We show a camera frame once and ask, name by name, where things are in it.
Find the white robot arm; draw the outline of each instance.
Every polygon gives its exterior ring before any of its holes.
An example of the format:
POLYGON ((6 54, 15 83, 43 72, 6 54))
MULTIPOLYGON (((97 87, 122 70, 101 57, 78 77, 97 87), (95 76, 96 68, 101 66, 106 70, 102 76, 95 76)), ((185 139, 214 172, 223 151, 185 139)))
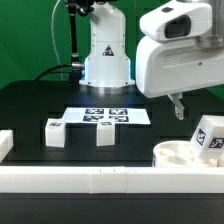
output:
POLYGON ((224 83, 224 1, 172 0, 141 18, 136 84, 149 98, 168 95, 179 119, 185 91, 224 83))

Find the cable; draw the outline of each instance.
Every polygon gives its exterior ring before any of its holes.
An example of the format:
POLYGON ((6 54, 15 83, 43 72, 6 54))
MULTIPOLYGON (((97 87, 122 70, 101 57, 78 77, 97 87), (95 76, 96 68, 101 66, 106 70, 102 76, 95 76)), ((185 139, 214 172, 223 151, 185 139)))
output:
POLYGON ((137 0, 134 0, 134 5, 135 5, 135 15, 138 17, 139 16, 139 10, 138 10, 137 0))
POLYGON ((57 69, 62 69, 62 68, 72 68, 72 65, 71 64, 63 64, 63 65, 57 65, 55 67, 52 67, 52 68, 49 68, 47 69, 46 71, 42 72, 40 75, 38 75, 36 78, 35 78, 35 81, 38 81, 40 80, 43 76, 47 75, 47 74, 51 74, 51 72, 53 73, 53 71, 57 70, 57 69))
POLYGON ((39 76, 38 77, 38 80, 40 80, 42 77, 44 77, 46 75, 50 75, 50 74, 68 74, 70 72, 72 72, 72 71, 59 71, 59 72, 53 71, 53 72, 46 72, 46 73, 42 74, 41 76, 39 76))
POLYGON ((53 9, 53 12, 52 12, 52 16, 51 16, 51 36, 52 36, 52 42, 53 42, 53 47, 54 47, 54 53, 55 53, 55 56, 56 56, 56 59, 57 59, 57 62, 58 62, 58 65, 61 64, 61 60, 60 60, 60 56, 58 54, 58 49, 57 49, 57 45, 56 45, 56 41, 55 41, 55 33, 54 33, 54 21, 55 21, 55 14, 56 14, 56 11, 57 11, 57 8, 59 6, 59 3, 61 2, 62 0, 58 0, 54 6, 54 9, 53 9))

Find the white box with marker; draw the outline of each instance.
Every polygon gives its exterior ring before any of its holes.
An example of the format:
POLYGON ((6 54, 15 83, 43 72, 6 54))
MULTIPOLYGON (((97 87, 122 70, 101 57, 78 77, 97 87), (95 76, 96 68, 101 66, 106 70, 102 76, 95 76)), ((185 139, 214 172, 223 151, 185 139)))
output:
POLYGON ((224 117, 204 115, 191 138, 191 146, 202 159, 218 159, 224 153, 224 117))
POLYGON ((46 146, 64 147, 65 122, 63 119, 49 118, 45 127, 46 146))
POLYGON ((106 146, 115 144, 115 119, 99 119, 97 123, 96 145, 106 146))

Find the green backdrop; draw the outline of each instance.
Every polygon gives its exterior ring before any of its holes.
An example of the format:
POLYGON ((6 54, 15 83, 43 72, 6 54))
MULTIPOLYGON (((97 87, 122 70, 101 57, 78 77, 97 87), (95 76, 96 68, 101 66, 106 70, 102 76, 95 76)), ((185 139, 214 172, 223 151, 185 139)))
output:
MULTIPOLYGON (((51 16, 57 0, 0 1, 0 88, 16 80, 33 80, 57 65, 51 38, 51 16)), ((167 0, 118 0, 112 4, 126 16, 126 53, 135 70, 136 47, 143 34, 139 18, 167 0)), ((78 46, 81 60, 90 52, 89 18, 77 16, 78 46)), ((55 17, 55 39, 62 63, 70 62, 69 16, 61 0, 55 17)), ((210 88, 224 100, 222 87, 210 88)))

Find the black table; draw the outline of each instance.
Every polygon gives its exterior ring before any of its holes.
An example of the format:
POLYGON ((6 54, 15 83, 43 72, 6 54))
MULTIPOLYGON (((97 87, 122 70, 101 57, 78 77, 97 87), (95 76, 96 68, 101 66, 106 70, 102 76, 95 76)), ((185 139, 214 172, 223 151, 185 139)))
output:
MULTIPOLYGON (((189 118, 179 121, 168 97, 138 91, 100 96, 69 82, 19 81, 0 91, 0 129, 15 146, 1 166, 151 166, 153 147, 190 140, 201 116, 224 115, 207 90, 184 94, 189 118), (115 146, 96 147, 95 124, 68 124, 64 149, 45 146, 48 118, 67 107, 145 108, 151 125, 116 125, 115 146)), ((1 223, 222 223, 222 194, 0 194, 1 223)))

